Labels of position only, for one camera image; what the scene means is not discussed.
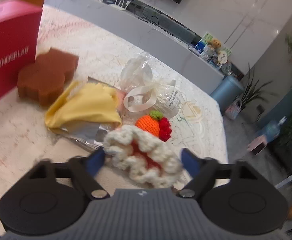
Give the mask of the Deeyeo wet wipes pack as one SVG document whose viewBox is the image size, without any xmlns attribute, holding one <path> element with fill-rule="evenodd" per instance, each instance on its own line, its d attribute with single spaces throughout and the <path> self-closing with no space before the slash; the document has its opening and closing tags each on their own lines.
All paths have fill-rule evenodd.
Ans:
<svg viewBox="0 0 292 240">
<path fill-rule="evenodd" d="M 107 87 L 114 88 L 116 90 L 118 99 L 117 113 L 119 116 L 122 116 L 124 111 L 123 99 L 125 97 L 125 92 L 122 92 L 120 89 L 92 77 L 87 78 L 87 83 L 101 83 Z M 71 141 L 80 145 L 82 148 L 85 148 L 87 151 L 92 152 L 93 150 L 98 149 L 100 146 L 103 146 L 103 140 L 107 133 L 116 129 L 117 127 L 118 125 L 114 123 L 99 124 L 80 121 L 79 123 L 69 123 L 62 127 L 61 136 L 70 139 Z"/>
</svg>

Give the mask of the teddy bear on console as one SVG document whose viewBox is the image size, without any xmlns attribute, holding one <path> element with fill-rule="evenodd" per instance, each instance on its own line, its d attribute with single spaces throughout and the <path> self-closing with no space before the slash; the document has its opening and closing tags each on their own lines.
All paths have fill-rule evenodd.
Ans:
<svg viewBox="0 0 292 240">
<path fill-rule="evenodd" d="M 214 49 L 218 50 L 221 47 L 221 42 L 217 38 L 212 38 L 209 41 L 209 45 Z"/>
</svg>

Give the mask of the white crochet ruffle scrunchie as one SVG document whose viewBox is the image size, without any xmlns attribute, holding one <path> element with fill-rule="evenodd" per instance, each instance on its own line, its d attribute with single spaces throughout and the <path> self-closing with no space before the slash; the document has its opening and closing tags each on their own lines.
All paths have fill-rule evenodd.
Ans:
<svg viewBox="0 0 292 240">
<path fill-rule="evenodd" d="M 104 152 L 111 164 L 128 172 L 129 178 L 154 188 L 172 187 L 181 177 L 183 165 L 158 137 L 136 126 L 124 125 L 107 133 Z"/>
</svg>

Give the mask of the red capsule dispenser box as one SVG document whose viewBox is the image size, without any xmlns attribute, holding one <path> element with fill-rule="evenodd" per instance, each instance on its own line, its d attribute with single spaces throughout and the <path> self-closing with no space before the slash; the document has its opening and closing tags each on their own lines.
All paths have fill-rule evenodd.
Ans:
<svg viewBox="0 0 292 240">
<path fill-rule="evenodd" d="M 42 12 L 21 0 L 0 2 L 0 98 L 17 85 L 19 71 L 35 61 Z"/>
</svg>

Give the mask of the marble TV console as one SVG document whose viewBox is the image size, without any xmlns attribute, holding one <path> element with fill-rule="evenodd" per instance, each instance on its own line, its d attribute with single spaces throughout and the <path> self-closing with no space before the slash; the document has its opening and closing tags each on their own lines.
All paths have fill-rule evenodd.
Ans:
<svg viewBox="0 0 292 240">
<path fill-rule="evenodd" d="M 45 4 L 98 25 L 149 52 L 207 94 L 223 80 L 223 75 L 190 51 L 187 44 L 128 11 L 98 0 L 45 0 Z"/>
</svg>

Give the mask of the brown shaped sponge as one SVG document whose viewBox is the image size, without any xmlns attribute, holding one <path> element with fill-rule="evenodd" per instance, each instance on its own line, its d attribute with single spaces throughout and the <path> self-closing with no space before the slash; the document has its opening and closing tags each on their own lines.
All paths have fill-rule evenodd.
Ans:
<svg viewBox="0 0 292 240">
<path fill-rule="evenodd" d="M 64 85 L 73 79 L 78 63 L 79 56 L 56 48 L 39 54 L 33 64 L 19 71 L 19 98 L 51 105 L 64 91 Z"/>
</svg>

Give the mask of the grey pedal trash bin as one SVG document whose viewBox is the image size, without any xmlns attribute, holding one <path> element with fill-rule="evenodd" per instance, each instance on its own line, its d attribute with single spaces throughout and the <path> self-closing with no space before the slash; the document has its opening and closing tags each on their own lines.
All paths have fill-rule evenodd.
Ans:
<svg viewBox="0 0 292 240">
<path fill-rule="evenodd" d="M 220 111 L 223 112 L 242 93 L 242 84 L 235 77 L 229 75 L 212 92 L 211 97 L 219 104 Z"/>
</svg>

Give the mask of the orange crochet fruit toy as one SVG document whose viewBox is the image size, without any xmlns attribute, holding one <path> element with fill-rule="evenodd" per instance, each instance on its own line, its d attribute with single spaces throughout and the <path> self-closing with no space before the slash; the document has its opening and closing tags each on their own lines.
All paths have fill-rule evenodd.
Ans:
<svg viewBox="0 0 292 240">
<path fill-rule="evenodd" d="M 171 138 L 171 124 L 160 111 L 151 111 L 148 115 L 140 117 L 135 122 L 135 126 L 162 141 L 168 141 Z"/>
</svg>

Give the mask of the clear gift bag with ribbon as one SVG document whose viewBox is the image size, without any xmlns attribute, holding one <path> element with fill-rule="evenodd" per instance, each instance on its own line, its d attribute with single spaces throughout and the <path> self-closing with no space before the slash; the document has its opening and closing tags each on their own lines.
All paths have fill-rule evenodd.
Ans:
<svg viewBox="0 0 292 240">
<path fill-rule="evenodd" d="M 130 59 L 121 72 L 123 105 L 131 113 L 157 110 L 168 119 L 182 109 L 184 98 L 176 80 L 162 77 L 155 69 L 155 58 L 147 52 Z"/>
</svg>

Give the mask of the tall potted floor plant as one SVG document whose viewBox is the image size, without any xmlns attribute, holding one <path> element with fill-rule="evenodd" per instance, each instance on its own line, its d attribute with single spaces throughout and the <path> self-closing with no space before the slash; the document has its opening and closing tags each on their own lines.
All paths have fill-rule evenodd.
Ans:
<svg viewBox="0 0 292 240">
<path fill-rule="evenodd" d="M 252 70 L 250 64 L 248 63 L 248 80 L 245 85 L 245 89 L 239 97 L 241 103 L 241 110 L 244 110 L 247 105 L 255 100 L 260 100 L 262 102 L 269 102 L 265 95 L 278 96 L 278 93 L 271 92 L 266 89 L 266 87 L 273 83 L 273 80 L 264 83 L 259 83 L 260 80 L 254 80 L 255 70 Z"/>
</svg>

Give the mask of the white wifi router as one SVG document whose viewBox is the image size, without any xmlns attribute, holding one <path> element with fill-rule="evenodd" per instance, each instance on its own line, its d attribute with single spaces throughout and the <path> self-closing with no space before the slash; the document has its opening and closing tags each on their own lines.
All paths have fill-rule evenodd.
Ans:
<svg viewBox="0 0 292 240">
<path fill-rule="evenodd" d="M 125 11 L 131 2 L 132 0 L 115 0 L 112 6 L 120 11 Z"/>
</svg>

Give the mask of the yellow microfiber cloth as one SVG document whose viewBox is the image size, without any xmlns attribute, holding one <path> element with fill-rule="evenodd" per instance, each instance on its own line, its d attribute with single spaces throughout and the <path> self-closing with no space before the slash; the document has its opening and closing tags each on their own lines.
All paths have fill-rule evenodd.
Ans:
<svg viewBox="0 0 292 240">
<path fill-rule="evenodd" d="M 117 113 L 116 90 L 101 83 L 75 80 L 64 90 L 45 114 L 45 125 L 53 133 L 80 121 L 122 125 Z"/>
</svg>

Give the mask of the pink woven basket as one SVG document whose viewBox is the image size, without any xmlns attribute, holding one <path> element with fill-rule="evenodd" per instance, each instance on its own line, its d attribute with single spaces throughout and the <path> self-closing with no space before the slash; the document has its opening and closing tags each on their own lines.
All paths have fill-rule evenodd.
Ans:
<svg viewBox="0 0 292 240">
<path fill-rule="evenodd" d="M 233 103 L 224 111 L 226 117 L 230 120 L 235 120 L 241 112 L 242 101 L 237 98 Z"/>
</svg>

